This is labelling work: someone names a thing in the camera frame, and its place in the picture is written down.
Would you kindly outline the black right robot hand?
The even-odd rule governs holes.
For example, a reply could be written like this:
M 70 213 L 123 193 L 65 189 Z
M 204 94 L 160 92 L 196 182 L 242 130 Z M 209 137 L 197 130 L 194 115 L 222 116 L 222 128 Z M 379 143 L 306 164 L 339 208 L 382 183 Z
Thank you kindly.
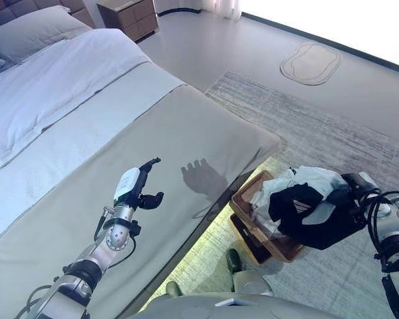
M 346 209 L 355 224 L 365 226 L 366 210 L 381 190 L 365 171 L 342 174 L 342 178 L 348 184 L 347 188 L 334 190 L 327 201 L 337 209 Z

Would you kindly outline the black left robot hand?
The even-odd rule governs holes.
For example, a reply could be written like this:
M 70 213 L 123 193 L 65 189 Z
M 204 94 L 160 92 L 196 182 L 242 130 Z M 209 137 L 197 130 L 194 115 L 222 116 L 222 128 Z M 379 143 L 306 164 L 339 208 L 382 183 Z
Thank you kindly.
M 160 161 L 160 158 L 154 158 L 140 167 L 133 167 L 123 173 L 114 193 L 114 207 L 127 205 L 133 210 L 137 208 L 149 210 L 159 207 L 164 193 L 158 192 L 156 195 L 144 195 L 142 190 L 152 166 Z

